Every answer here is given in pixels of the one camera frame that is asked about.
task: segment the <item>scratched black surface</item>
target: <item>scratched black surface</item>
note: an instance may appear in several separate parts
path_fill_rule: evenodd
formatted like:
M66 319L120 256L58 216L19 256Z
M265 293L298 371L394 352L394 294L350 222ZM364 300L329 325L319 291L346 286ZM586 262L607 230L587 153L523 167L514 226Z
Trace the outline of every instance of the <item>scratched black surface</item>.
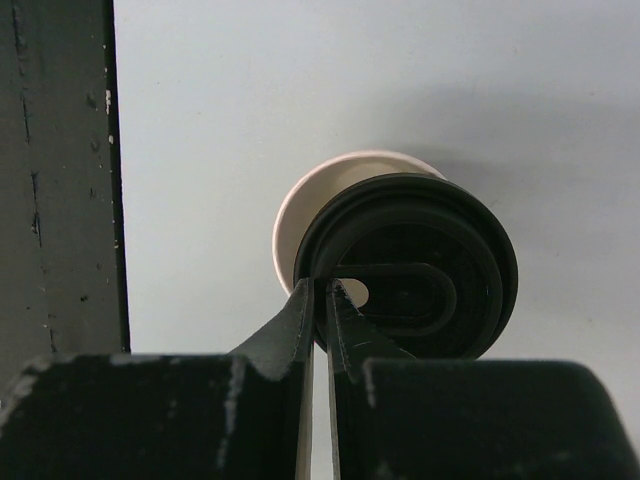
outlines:
M40 357L0 410L0 478L308 478L313 291L230 355Z
M4 385L129 348L111 2L0 0L0 64Z

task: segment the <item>dark gray metal frame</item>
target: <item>dark gray metal frame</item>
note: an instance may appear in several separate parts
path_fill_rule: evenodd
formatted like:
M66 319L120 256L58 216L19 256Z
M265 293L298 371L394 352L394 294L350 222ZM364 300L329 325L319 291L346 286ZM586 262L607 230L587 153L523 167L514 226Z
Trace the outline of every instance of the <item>dark gray metal frame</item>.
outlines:
M129 351L113 4L0 0L0 383Z

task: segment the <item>black plastic part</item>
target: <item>black plastic part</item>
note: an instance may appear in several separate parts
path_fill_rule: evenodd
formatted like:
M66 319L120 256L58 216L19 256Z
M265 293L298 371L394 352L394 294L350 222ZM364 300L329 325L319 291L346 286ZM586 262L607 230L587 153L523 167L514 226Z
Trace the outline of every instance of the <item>black plastic part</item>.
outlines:
M567 362L416 360L339 282L327 293L334 470L342 480L638 479L596 377Z
M305 234L294 280L355 278L368 321L420 358L475 358L507 324L518 272L495 216L460 187L390 174L334 197ZM326 350L323 322L316 341Z
M37 359L2 401L0 478L308 478L314 298L299 282L229 355Z

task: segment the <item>white hole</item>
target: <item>white hole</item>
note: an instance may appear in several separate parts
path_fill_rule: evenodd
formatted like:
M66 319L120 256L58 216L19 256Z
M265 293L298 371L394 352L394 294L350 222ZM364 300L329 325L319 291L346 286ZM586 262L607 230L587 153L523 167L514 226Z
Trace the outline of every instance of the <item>white hole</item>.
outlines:
M369 289L364 283L355 278L341 278L340 281L357 308L367 303L367 300L369 300Z

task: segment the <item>white wall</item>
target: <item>white wall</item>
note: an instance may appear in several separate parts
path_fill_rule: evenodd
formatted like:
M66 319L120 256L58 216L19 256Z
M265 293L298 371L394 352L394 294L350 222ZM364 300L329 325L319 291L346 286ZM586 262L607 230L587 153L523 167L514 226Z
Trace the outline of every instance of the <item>white wall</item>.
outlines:
M483 200L521 290L488 357L568 358L640 446L640 3L117 0L133 347L226 351L283 304L280 201L388 148ZM316 355L315 478L331 472Z

